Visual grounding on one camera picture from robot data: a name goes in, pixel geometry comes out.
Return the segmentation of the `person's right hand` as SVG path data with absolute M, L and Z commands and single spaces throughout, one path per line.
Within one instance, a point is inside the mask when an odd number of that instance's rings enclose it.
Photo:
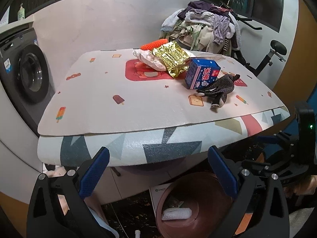
M 302 195 L 313 195 L 316 191 L 316 175 L 312 175 L 309 178 L 306 178 L 301 183 L 298 183 L 293 186 L 285 187 L 284 193 L 286 197 L 290 198 L 293 195 L 302 196 Z

